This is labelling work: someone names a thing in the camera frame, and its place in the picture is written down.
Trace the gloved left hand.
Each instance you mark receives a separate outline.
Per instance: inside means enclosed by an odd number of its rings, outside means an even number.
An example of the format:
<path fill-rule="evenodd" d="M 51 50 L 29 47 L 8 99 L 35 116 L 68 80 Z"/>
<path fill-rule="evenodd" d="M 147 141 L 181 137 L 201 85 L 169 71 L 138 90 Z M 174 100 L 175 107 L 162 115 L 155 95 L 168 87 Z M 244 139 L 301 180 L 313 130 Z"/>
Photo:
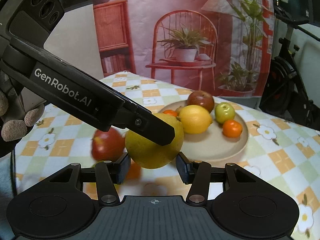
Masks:
<path fill-rule="evenodd" d="M 44 113 L 45 100 L 1 71 L 1 157 L 10 153 Z"/>

